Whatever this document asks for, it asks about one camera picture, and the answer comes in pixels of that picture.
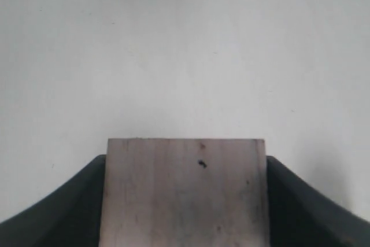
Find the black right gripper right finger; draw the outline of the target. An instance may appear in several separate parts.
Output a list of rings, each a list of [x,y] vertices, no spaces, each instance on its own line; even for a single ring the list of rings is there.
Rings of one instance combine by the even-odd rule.
[[[267,157],[271,246],[369,246],[369,222]]]

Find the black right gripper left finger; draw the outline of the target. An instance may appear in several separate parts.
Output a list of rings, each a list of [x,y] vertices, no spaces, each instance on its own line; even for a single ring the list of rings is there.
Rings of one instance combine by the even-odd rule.
[[[1,223],[1,246],[98,246],[105,156],[47,197]]]

